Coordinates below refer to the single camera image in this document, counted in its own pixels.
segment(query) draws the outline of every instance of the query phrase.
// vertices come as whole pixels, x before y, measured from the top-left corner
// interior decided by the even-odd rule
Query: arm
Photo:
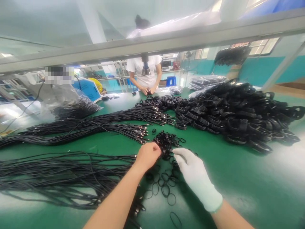
[[[139,90],[141,90],[141,91],[144,93],[144,95],[147,95],[147,92],[148,92],[147,88],[142,87],[142,86],[136,81],[136,79],[134,78],[134,72],[129,72],[129,79],[130,79],[130,81],[133,83],[134,86],[136,86]]]
[[[211,183],[203,161],[191,151],[174,149],[174,157],[183,177],[204,208],[211,213],[218,229],[253,229],[253,227],[232,208]]]
[[[157,87],[159,86],[161,77],[162,77],[162,68],[161,68],[161,64],[157,64],[156,65],[156,69],[157,69],[157,80],[155,85],[150,89],[150,92],[153,94],[155,92],[155,90],[157,89]]]
[[[211,215],[218,229],[254,229],[225,200],[223,200],[220,209]]]
[[[141,147],[137,159],[120,183],[101,203],[83,229],[123,229],[137,187],[158,157],[161,150],[156,143]]]

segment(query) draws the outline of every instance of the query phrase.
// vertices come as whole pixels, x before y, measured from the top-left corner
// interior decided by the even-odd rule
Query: person
[[[150,26],[150,22],[146,19],[142,19],[139,15],[136,16],[135,22],[137,28],[127,38],[137,37],[142,29],[146,29]],[[129,71],[129,79],[144,93],[144,95],[147,95],[148,91],[153,94],[158,88],[162,77],[161,61],[162,58],[159,55],[149,56],[148,67],[150,75],[142,75],[144,65],[142,58],[138,57],[127,60],[126,70]]]
[[[215,189],[200,158],[184,148],[174,149],[173,153],[186,183],[204,208],[211,213],[218,229],[253,229]],[[97,208],[83,229],[123,229],[137,187],[160,155],[161,149],[156,143],[143,145],[134,165]]]

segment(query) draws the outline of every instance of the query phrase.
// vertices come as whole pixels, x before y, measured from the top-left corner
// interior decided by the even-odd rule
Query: red object
[[[173,62],[173,70],[179,70],[180,69],[180,61],[174,61]]]

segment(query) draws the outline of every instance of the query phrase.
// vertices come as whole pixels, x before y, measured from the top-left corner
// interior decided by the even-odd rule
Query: white glove
[[[204,208],[208,212],[216,212],[222,205],[222,195],[211,183],[203,161],[185,148],[174,149],[173,153],[186,183]]]

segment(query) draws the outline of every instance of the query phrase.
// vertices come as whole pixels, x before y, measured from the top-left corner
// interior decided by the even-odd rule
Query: plastic bag
[[[215,84],[215,83],[223,82],[226,79],[227,78],[225,76],[204,75],[204,76],[200,76],[200,77],[191,78],[191,82],[199,84],[199,85],[208,85],[208,84]]]
[[[51,113],[55,121],[82,119],[102,109],[70,84],[54,84],[52,90],[54,96],[41,103],[41,114]]]
[[[203,93],[203,92],[205,92],[206,90],[208,90],[208,89],[211,89],[212,87],[214,87],[214,86],[216,86],[216,85],[218,85],[219,83],[217,83],[217,84],[209,84],[209,85],[207,85],[207,86],[205,86],[204,87],[204,89],[202,89],[202,90],[197,90],[197,89],[195,89],[193,86],[189,86],[188,88],[189,89],[193,89],[193,90],[196,90],[195,92],[193,92],[193,93],[190,93],[189,95],[188,95],[188,97],[189,98],[195,98],[197,95],[199,95],[200,93]]]
[[[166,95],[166,94],[181,94],[183,87],[181,86],[170,86],[170,87],[163,87],[157,88],[155,93],[158,95]]]
[[[194,82],[190,82],[190,87],[194,88],[194,90],[197,90],[197,91],[205,88],[204,85],[196,84]]]

